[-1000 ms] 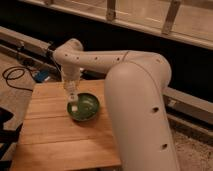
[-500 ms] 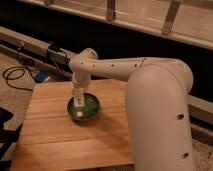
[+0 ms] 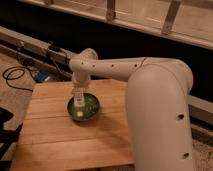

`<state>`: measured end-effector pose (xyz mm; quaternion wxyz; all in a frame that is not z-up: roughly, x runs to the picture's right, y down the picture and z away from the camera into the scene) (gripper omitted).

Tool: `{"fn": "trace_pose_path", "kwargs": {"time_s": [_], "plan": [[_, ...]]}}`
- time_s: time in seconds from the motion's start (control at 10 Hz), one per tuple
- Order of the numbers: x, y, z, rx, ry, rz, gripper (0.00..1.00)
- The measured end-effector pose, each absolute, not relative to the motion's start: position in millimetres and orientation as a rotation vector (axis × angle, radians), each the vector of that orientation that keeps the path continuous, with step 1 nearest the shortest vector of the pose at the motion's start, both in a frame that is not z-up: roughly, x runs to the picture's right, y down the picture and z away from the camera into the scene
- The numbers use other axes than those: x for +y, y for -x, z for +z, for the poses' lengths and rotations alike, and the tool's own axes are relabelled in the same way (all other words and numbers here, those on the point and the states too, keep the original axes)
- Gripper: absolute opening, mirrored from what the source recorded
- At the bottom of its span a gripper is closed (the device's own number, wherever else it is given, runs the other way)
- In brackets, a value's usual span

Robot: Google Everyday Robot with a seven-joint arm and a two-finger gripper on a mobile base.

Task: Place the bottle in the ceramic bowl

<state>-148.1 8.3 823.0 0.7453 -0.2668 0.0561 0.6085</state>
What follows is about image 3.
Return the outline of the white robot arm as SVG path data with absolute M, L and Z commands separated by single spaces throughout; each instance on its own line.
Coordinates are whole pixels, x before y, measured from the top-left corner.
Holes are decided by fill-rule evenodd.
M 88 48 L 73 56 L 69 67 L 82 86 L 90 75 L 127 83 L 135 171 L 196 171 L 188 108 L 193 74 L 187 64 L 156 57 L 100 60 Z

